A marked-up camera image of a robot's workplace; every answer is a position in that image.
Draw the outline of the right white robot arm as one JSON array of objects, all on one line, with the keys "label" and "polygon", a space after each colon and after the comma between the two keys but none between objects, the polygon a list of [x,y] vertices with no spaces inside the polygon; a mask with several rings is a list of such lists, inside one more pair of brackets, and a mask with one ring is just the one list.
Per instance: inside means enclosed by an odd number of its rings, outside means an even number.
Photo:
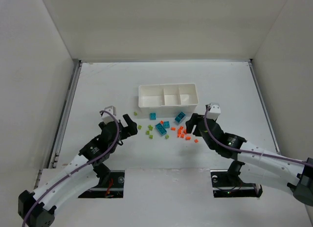
[{"label": "right white robot arm", "polygon": [[266,185],[299,202],[313,205],[313,159],[305,161],[271,153],[245,138],[225,133],[219,124],[194,113],[185,123],[187,133],[203,138],[209,149],[232,159],[228,174],[244,183]]}]

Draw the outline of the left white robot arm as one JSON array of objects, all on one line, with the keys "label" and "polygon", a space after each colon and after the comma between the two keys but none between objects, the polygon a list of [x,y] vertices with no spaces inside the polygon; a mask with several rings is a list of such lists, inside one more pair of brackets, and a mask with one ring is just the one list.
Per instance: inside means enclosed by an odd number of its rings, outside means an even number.
[{"label": "left white robot arm", "polygon": [[74,159],[50,181],[18,197],[18,214],[22,226],[49,227],[65,201],[78,197],[100,182],[106,183],[111,170],[104,164],[123,140],[138,133],[137,124],[128,114],[123,115],[126,126],[108,111],[102,111],[101,133],[88,142]]}]

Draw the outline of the teal penguin lego brick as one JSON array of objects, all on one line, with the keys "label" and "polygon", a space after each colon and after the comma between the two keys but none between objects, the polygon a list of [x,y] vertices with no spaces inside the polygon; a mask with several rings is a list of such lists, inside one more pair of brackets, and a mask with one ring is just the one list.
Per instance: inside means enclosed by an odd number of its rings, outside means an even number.
[{"label": "teal penguin lego brick", "polygon": [[185,119],[186,114],[184,112],[180,112],[174,119],[174,121],[179,125]]}]

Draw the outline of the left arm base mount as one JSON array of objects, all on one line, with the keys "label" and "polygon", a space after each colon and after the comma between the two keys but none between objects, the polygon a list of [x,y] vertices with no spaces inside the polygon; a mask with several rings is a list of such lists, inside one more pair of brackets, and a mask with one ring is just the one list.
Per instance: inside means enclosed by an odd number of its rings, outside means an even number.
[{"label": "left arm base mount", "polygon": [[125,170],[110,170],[101,164],[95,168],[98,184],[78,198],[80,199],[119,199],[124,195]]}]

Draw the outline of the teal square lego brick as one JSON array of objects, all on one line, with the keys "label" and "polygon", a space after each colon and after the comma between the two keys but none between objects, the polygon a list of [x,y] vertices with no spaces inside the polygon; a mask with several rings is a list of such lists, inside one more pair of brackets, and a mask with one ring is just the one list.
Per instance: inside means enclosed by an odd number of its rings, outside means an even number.
[{"label": "teal square lego brick", "polygon": [[157,115],[156,113],[150,113],[149,117],[150,117],[150,120],[156,120]]}]

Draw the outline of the long teal lego brick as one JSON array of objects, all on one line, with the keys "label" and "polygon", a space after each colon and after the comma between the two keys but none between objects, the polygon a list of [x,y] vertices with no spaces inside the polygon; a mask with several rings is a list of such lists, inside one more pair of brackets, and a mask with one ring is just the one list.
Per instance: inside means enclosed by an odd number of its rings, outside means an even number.
[{"label": "long teal lego brick", "polygon": [[164,128],[164,126],[161,123],[158,123],[157,125],[155,125],[155,128],[161,136],[164,136],[167,134],[166,129]]}]

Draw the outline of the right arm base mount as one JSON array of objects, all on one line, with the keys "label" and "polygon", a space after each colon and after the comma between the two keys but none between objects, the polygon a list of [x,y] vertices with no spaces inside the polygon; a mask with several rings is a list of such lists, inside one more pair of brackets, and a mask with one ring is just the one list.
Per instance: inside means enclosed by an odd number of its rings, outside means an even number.
[{"label": "right arm base mount", "polygon": [[245,183],[240,178],[243,162],[233,161],[227,170],[211,170],[212,191],[214,198],[259,198],[262,186]]}]

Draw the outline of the small teal lego brick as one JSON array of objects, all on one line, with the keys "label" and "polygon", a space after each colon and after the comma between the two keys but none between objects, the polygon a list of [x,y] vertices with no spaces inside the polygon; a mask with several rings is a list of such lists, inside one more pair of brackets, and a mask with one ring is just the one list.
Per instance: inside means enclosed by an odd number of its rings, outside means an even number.
[{"label": "small teal lego brick", "polygon": [[164,127],[165,129],[170,128],[170,122],[169,122],[169,121],[164,121],[164,122],[163,122],[163,127]]}]

